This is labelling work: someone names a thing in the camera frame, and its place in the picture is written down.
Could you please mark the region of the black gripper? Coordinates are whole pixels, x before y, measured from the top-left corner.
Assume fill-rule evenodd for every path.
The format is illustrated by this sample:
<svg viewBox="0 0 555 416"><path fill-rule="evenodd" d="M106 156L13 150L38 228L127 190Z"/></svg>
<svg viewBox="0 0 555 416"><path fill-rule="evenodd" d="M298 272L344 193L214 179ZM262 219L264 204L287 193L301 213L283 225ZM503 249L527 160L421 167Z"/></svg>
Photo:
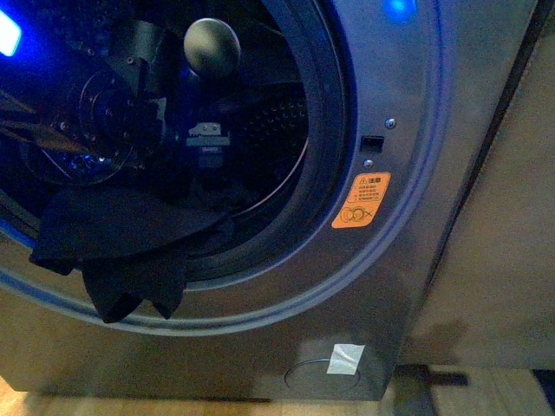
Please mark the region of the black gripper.
<svg viewBox="0 0 555 416"><path fill-rule="evenodd" d="M186 148L195 156L199 169L219 169L225 162L231 137L218 122L200 122L187 132Z"/></svg>

